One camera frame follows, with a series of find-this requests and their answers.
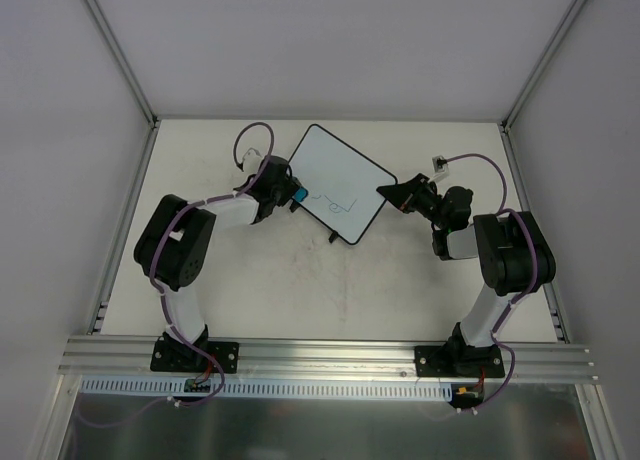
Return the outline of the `aluminium frame post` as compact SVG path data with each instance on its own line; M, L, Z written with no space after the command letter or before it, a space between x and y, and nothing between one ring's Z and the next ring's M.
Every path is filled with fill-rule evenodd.
M532 95L536 86L541 81L542 76L552 63L564 40L568 36L573 25L579 18L588 2L589 0L570 1L558 24L554 28L551 36L546 42L541 54L534 63L534 66L527 76L524 85L517 94L507 114L501 121L501 127L505 132L508 132L516 122L518 116L524 109L529 97Z
M158 117L147 98L134 70L108 20L99 0L81 0L93 22L101 40L104 42L117 70L123 78L134 102L145 122L154 127Z

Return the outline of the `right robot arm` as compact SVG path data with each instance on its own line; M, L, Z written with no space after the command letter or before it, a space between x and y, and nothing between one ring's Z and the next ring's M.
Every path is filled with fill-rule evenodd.
M550 283L556 262L529 211L473 215L473 192L453 186L445 194L423 174L377 192L404 214L430 221L432 246L443 261L478 259L483 286L466 317L439 347L414 348L420 378L503 378L497 335L523 297Z

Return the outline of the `right aluminium frame post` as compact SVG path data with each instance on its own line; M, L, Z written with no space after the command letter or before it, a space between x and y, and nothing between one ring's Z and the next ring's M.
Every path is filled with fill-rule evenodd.
M501 127L505 132L508 132L516 122L518 116L524 109L529 97L532 95L536 86L541 81L542 76L552 63L564 40L568 36L573 25L579 18L588 2L589 0L570 1L558 24L554 28L551 36L546 42L541 54L534 63L534 66L527 76L524 85L517 94L507 114L501 121Z

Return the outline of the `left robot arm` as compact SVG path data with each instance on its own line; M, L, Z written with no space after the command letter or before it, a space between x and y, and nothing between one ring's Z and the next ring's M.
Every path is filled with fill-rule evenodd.
M270 157L231 193L188 202L168 194L160 200L134 247L134 261L160 294L165 331L154 345L155 372L235 371L221 357L231 346L209 340L194 283L201 273L213 236L252 226L277 207L302 203L308 190L289 162Z

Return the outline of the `aluminium mounting rail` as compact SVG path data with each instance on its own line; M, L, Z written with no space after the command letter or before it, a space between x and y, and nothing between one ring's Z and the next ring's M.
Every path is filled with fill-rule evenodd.
M74 335L59 374L132 374L151 372L154 336ZM285 380L415 380L424 356L402 341L239 339L238 377ZM511 343L512 380L520 383L597 384L598 367L590 349L579 344Z

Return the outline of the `blue black whiteboard eraser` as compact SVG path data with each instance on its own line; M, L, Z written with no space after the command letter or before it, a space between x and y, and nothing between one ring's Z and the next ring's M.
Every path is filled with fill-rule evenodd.
M300 187L294 194L293 200L298 203L301 203L306 199L307 196L308 196L308 191L305 188Z

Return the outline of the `white whiteboard black frame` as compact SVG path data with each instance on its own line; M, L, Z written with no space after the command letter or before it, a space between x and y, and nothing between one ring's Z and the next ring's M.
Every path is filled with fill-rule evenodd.
M307 191L301 207L349 245L362 239L385 204L377 188L398 183L394 174L318 124L307 128L289 165Z

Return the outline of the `left aluminium frame post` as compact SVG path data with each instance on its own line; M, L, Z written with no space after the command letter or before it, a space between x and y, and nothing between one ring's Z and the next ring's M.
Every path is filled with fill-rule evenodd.
M123 78L134 102L145 122L154 127L158 117L147 98L134 70L108 20L99 0L81 0L93 22L101 40L104 42L117 70Z

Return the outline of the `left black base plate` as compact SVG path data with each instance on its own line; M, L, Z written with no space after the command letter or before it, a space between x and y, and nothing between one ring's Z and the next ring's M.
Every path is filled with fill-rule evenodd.
M239 344L205 339L197 348L215 359L225 374L237 372ZM172 337L160 337L154 344L150 370L162 373L204 373L209 361Z

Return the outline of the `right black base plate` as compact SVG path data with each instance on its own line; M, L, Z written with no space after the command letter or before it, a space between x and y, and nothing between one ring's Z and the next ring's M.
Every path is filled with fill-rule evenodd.
M505 376L502 354L496 345L418 345L414 348L414 362L420 378L479 378L484 375L498 379Z

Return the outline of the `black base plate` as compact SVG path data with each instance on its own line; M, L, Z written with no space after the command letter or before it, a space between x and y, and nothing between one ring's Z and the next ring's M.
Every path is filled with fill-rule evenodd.
M479 378L484 375L498 379L505 376L502 354L496 345L418 345L414 348L414 362L420 378Z
M237 372L239 344L205 339L197 348L215 359L225 374ZM204 373L209 361L172 337L160 337L154 344L150 370L162 373Z

